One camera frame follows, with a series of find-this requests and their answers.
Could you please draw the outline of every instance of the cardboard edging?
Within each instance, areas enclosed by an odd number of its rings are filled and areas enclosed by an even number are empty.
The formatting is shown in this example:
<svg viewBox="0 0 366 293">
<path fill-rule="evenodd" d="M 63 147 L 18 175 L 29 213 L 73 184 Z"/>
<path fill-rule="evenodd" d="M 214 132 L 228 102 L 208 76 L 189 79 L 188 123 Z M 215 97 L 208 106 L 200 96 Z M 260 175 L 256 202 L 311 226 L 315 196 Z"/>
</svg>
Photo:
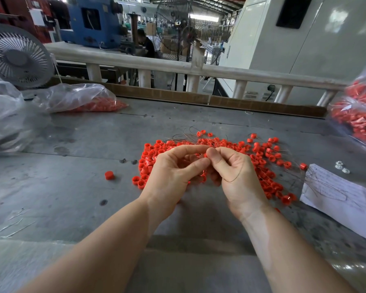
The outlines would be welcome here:
<svg viewBox="0 0 366 293">
<path fill-rule="evenodd" d="M 163 102 L 184 103 L 191 105 L 204 105 L 207 107 L 227 108 L 235 110 L 248 110 L 253 112 L 274 113 L 291 116 L 303 116 L 313 118 L 324 118 L 327 109 L 319 106 L 296 106 L 279 103 L 269 103 L 261 101 L 251 101 L 247 99 L 233 99 L 221 96 L 212 96 L 199 93 L 188 93 L 184 91 L 169 91 L 163 89 L 143 88 L 137 86 L 127 86 L 113 83 L 100 83 L 84 79 L 61 77 L 63 83 L 97 83 L 105 86 L 115 95 L 124 98 L 148 99 Z M 59 84 L 57 76 L 53 76 L 46 87 Z"/>
</svg>

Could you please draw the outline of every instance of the fan grille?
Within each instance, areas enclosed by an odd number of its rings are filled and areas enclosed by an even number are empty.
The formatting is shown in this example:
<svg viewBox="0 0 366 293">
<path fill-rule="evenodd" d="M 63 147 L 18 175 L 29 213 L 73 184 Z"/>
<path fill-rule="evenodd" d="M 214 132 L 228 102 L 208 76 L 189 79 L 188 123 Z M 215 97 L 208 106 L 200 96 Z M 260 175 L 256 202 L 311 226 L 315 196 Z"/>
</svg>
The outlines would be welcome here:
<svg viewBox="0 0 366 293">
<path fill-rule="evenodd" d="M 23 29 L 0 24 L 0 77 L 21 87 L 38 87 L 53 75 L 46 48 Z"/>
</svg>

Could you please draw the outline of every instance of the man in black shirt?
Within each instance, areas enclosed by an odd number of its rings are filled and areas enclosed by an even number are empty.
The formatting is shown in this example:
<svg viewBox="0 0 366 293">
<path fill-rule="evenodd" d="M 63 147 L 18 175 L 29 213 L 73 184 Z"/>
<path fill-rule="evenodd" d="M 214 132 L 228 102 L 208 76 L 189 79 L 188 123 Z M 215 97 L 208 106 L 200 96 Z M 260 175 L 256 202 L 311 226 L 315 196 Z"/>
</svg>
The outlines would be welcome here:
<svg viewBox="0 0 366 293">
<path fill-rule="evenodd" d="M 149 39 L 143 29 L 137 30 L 138 42 L 145 47 L 148 51 L 145 57 L 155 58 L 155 46 L 153 45 L 151 39 Z"/>
</svg>

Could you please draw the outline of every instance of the clear plastic sheet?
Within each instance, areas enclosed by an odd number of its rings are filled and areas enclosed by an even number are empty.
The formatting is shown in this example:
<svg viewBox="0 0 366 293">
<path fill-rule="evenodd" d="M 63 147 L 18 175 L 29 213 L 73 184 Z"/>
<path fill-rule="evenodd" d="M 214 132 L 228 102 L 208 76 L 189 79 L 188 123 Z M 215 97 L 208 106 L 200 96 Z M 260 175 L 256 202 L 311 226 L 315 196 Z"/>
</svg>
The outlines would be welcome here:
<svg viewBox="0 0 366 293">
<path fill-rule="evenodd" d="M 329 105 L 329 120 L 366 149 L 366 68 L 345 93 Z"/>
<path fill-rule="evenodd" d="M 101 84 L 58 84 L 47 89 L 25 92 L 35 96 L 33 102 L 49 113 L 112 112 L 127 107 Z"/>
<path fill-rule="evenodd" d="M 23 150 L 50 121 L 48 113 L 0 79 L 0 154 Z"/>
</svg>

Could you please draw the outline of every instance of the black screen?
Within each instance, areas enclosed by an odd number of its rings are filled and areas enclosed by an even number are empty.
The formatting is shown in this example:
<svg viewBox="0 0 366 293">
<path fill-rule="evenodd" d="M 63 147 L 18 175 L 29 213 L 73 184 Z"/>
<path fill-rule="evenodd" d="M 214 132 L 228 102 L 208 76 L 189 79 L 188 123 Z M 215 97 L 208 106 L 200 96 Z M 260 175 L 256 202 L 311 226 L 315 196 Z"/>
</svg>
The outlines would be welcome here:
<svg viewBox="0 0 366 293">
<path fill-rule="evenodd" d="M 285 0 L 277 26 L 299 29 L 312 0 Z"/>
</svg>

